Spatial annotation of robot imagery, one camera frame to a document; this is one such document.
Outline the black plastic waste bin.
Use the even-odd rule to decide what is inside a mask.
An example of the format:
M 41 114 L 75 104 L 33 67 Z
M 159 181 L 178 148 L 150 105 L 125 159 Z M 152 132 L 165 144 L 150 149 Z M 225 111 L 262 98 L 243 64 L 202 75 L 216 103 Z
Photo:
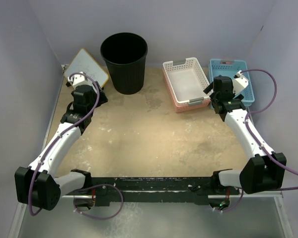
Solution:
M 101 44 L 100 53 L 119 93 L 132 95 L 142 89 L 148 54 L 144 38 L 130 32 L 111 35 Z

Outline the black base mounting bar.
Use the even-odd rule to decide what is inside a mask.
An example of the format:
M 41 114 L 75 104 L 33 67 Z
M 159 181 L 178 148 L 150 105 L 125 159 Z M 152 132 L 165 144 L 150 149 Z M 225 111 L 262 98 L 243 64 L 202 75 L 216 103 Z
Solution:
M 194 203 L 207 205 L 210 196 L 239 195 L 234 187 L 217 185 L 211 177 L 92 177 L 85 187 L 100 185 L 95 189 L 95 206 L 109 206 L 123 200 L 141 203 Z

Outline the white plastic basket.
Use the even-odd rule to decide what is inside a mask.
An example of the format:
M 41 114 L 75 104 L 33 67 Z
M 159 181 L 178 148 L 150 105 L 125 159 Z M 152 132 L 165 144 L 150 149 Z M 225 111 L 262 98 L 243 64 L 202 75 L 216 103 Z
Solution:
M 204 90 L 209 81 L 197 58 L 163 63 L 163 72 L 178 105 L 196 105 L 210 99 Z

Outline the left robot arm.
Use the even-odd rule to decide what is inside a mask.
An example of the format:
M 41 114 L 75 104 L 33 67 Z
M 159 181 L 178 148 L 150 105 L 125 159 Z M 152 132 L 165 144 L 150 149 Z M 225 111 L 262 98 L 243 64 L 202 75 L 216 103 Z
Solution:
M 76 86 L 71 95 L 73 101 L 52 140 L 28 167 L 19 167 L 14 174 L 17 200 L 28 206 L 32 216 L 41 210 L 53 210 L 63 195 L 75 190 L 88 194 L 92 190 L 89 172 L 73 169 L 60 178 L 55 174 L 69 149 L 91 123 L 95 108 L 108 99 L 96 81 Z

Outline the pink plastic basket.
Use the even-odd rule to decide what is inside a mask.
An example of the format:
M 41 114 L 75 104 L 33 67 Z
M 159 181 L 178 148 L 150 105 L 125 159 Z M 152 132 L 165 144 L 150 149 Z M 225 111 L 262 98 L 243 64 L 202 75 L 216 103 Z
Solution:
M 175 99 L 175 96 L 172 92 L 172 88 L 171 88 L 171 85 L 170 83 L 168 82 L 168 79 L 167 79 L 167 76 L 166 74 L 164 73 L 164 81 L 165 81 L 165 84 L 168 88 L 168 92 L 170 94 L 170 98 L 172 100 L 172 104 L 173 104 L 173 107 L 174 107 L 174 110 L 176 113 L 182 113 L 182 112 L 185 112 L 185 111 L 191 111 L 191 110 L 195 110 L 195 109 L 199 109 L 199 108 L 205 108 L 206 106 L 209 105 L 209 103 L 211 102 L 210 99 L 204 99 L 201 103 L 199 104 L 193 104 L 193 105 L 189 105 L 189 104 L 177 104 L 176 102 L 176 99 Z

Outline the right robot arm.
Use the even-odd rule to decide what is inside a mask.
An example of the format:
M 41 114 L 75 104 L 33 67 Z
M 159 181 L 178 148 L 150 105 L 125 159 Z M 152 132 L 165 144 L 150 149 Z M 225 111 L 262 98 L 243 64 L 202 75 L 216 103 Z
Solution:
M 241 171 L 223 170 L 213 173 L 211 189 L 216 194 L 224 193 L 229 186 L 242 188 L 247 194 L 279 189 L 282 186 L 286 165 L 283 153 L 276 153 L 260 136 L 253 123 L 247 118 L 243 96 L 237 95 L 248 86 L 245 76 L 231 79 L 217 76 L 204 90 L 210 93 L 215 113 L 234 132 L 248 161 Z

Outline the small whiteboard yellow frame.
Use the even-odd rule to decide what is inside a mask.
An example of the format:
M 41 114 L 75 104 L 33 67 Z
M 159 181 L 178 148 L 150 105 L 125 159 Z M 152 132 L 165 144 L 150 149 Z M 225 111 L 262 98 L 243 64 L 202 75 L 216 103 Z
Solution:
M 64 72 L 64 77 L 68 78 L 71 74 L 81 71 L 97 81 L 102 88 L 109 79 L 109 75 L 84 48 L 80 49 L 69 64 Z

